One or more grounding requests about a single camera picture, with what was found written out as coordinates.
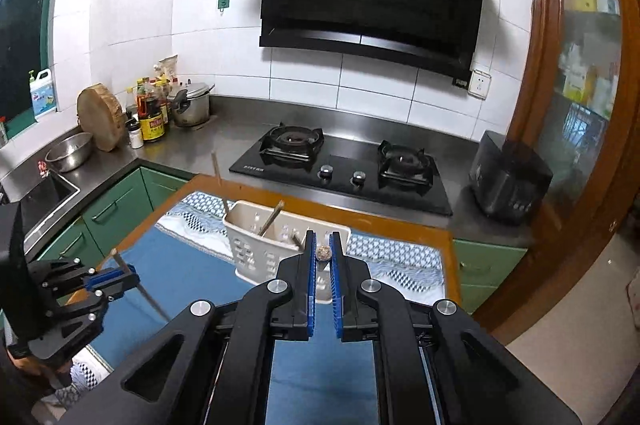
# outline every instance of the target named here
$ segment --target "power socket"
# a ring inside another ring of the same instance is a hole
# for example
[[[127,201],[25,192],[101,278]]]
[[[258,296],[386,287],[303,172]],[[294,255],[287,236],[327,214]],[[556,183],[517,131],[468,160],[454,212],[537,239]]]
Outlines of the power socket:
[[[471,72],[471,81],[469,81],[468,93],[477,98],[486,98],[489,94],[489,86],[491,85],[491,75],[474,69]]]

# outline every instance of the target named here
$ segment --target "green cabinet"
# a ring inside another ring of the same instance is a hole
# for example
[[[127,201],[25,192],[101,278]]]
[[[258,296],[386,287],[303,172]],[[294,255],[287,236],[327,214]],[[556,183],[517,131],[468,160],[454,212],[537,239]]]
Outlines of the green cabinet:
[[[187,181],[142,167],[142,179],[149,194],[151,206],[155,210],[172,194],[175,194]]]
[[[82,214],[98,248],[108,255],[153,212],[140,169],[113,186]]]
[[[80,259],[85,266],[97,266],[104,255],[95,244],[82,217],[78,217],[51,243],[38,259]]]
[[[507,278],[527,252],[525,248],[485,245],[454,239],[462,307],[473,313]]]

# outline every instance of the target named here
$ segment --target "wooden table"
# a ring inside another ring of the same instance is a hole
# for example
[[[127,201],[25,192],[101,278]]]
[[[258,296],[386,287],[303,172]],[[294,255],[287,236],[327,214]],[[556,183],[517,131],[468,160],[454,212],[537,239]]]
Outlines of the wooden table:
[[[460,281],[458,279],[458,268],[456,267],[456,256],[453,252],[452,240],[449,231],[440,228],[422,227],[413,223],[405,223],[394,219],[387,219],[378,215],[363,214],[343,208],[334,208],[313,201],[283,196],[276,192],[242,185],[217,177],[200,174],[189,181],[185,186],[168,198],[152,214],[150,214],[140,225],[136,227],[124,240],[116,247],[118,251],[124,251],[135,244],[135,242],[175,203],[183,199],[192,192],[206,192],[213,196],[226,199],[242,199],[265,206],[275,206],[281,199],[285,202],[285,210],[294,214],[321,219],[330,223],[345,225],[353,230],[371,233],[379,237],[396,239],[398,241],[408,241],[419,245],[432,246],[440,250],[442,256],[442,266],[444,270],[445,289],[447,298],[460,303]],[[76,292],[68,303],[77,302],[86,297],[86,291]]]

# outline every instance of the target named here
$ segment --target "white plastic basket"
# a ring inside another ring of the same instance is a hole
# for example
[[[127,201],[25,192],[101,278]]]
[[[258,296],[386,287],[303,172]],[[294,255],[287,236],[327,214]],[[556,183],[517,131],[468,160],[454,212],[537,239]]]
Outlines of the white plastic basket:
[[[329,235],[337,231],[340,233],[342,249],[347,250],[351,238],[350,228],[284,211],[278,214],[265,234],[259,237],[256,232],[271,212],[273,208],[268,206],[238,201],[228,215],[223,217],[238,277],[252,284],[260,284],[276,277],[280,261],[300,253],[290,240],[292,233],[304,243],[306,230],[313,230],[316,232],[318,245],[328,245]],[[331,303],[328,265],[324,271],[317,272],[316,301]]]

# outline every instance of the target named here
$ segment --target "gas stove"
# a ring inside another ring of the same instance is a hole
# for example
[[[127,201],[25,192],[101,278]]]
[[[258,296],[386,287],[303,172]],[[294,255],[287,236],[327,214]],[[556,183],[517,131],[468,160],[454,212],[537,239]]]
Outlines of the gas stove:
[[[324,135],[322,129],[271,129],[229,168],[266,180],[452,215],[435,160],[411,147]]]

